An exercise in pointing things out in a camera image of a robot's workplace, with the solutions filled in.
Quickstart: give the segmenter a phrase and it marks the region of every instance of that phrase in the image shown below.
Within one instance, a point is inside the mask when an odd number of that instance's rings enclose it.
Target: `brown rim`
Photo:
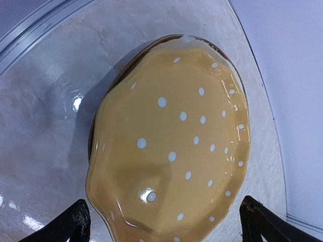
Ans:
[[[171,35],[167,35],[164,36],[156,41],[154,41],[152,44],[150,44],[149,46],[147,46],[144,50],[142,50],[140,53],[138,53],[135,57],[133,57],[133,59],[119,72],[119,74],[117,75],[117,77],[113,80],[113,82],[111,83],[108,91],[106,92],[106,95],[113,89],[115,88],[127,75],[129,75],[129,73],[138,65],[138,63],[141,61],[141,59],[154,47],[156,47],[159,44],[165,43],[167,41],[173,40],[173,39],[179,39],[183,36],[184,34],[171,34]],[[240,74],[238,72],[238,70],[236,69],[236,67],[234,66],[234,64],[231,62],[231,60],[227,57],[226,54],[224,54],[224,52],[219,49],[215,44],[209,42],[206,39],[203,39],[201,37],[197,37],[194,36],[195,39],[201,40],[205,43],[207,43],[211,48],[213,48],[215,51],[217,51],[224,59],[226,59],[235,69],[237,75],[239,76],[239,79],[241,80]],[[242,91],[244,93],[244,96],[247,100],[248,103],[248,99],[247,99],[247,95],[244,89],[244,85],[243,82],[241,80],[241,85],[242,85]],[[92,147],[93,147],[93,135],[94,135],[94,125],[95,125],[95,117],[96,114],[94,116],[94,119],[92,121],[92,125],[90,128],[90,132],[89,132],[89,138],[88,138],[88,159],[90,162],[90,158],[91,158],[91,152],[92,152]]]

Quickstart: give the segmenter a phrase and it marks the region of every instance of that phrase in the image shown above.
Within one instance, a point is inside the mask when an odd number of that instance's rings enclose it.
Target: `yellow polka dot plate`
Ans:
[[[90,135],[89,201],[117,242],[202,241],[242,186],[248,105],[226,55],[163,37],[117,76]]]

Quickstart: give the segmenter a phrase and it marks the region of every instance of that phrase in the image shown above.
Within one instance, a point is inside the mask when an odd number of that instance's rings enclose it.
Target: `white polka dot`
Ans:
[[[134,89],[135,86],[136,86],[137,82],[135,82],[132,86],[131,86],[131,89]]]
[[[147,141],[144,139],[144,138],[140,138],[138,141],[137,141],[137,146],[139,149],[144,149],[147,145]]]
[[[177,57],[176,59],[174,59],[174,60],[173,60],[173,62],[174,62],[174,63],[177,63],[177,62],[179,62],[179,61],[180,61],[180,59],[181,59],[180,57]]]
[[[191,178],[191,176],[192,176],[192,173],[191,173],[190,171],[188,171],[188,172],[186,172],[186,174],[185,174],[185,179],[186,179],[186,180],[189,180],[189,179]]]
[[[186,114],[186,112],[181,112],[181,114],[180,114],[180,118],[181,118],[181,121],[185,121],[185,120],[186,120],[186,118],[187,118],[187,114]]]
[[[211,146],[210,146],[210,151],[211,151],[211,152],[213,152],[215,149],[216,149],[215,144],[211,144]]]
[[[178,221],[181,221],[183,218],[184,218],[184,213],[180,213],[180,214],[177,216],[177,220],[178,220]]]
[[[194,145],[197,145],[199,141],[200,141],[200,139],[197,136],[195,136],[194,137]]]
[[[198,89],[198,93],[200,94],[200,96],[203,96],[204,95],[204,88],[200,87]]]
[[[158,106],[159,107],[165,107],[166,106],[166,99],[164,97],[160,97],[158,99]]]
[[[153,202],[156,199],[156,193],[149,193],[147,200]]]
[[[176,153],[174,151],[172,151],[168,155],[168,160],[171,161],[171,162],[173,162],[175,159],[176,159]]]
[[[204,115],[203,115],[203,116],[201,116],[200,121],[201,121],[201,124],[205,124],[205,122],[206,122],[206,117],[205,117]]]

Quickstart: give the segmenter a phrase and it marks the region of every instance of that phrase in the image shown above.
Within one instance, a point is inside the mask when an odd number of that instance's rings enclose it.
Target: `marble surface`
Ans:
[[[246,37],[226,0],[108,1],[83,8],[0,76],[0,240],[38,230],[86,198],[87,138],[120,69],[172,33],[216,44],[245,85],[251,125],[246,180],[225,220],[205,241],[241,241],[245,195],[285,218],[283,167],[270,104]],[[90,207],[91,242],[111,242]]]

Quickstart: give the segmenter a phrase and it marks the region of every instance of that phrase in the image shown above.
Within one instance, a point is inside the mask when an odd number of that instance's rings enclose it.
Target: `scalloped plate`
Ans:
[[[89,201],[114,241],[202,241],[227,215],[250,150],[247,100],[230,60],[163,37],[117,76],[89,138]]]

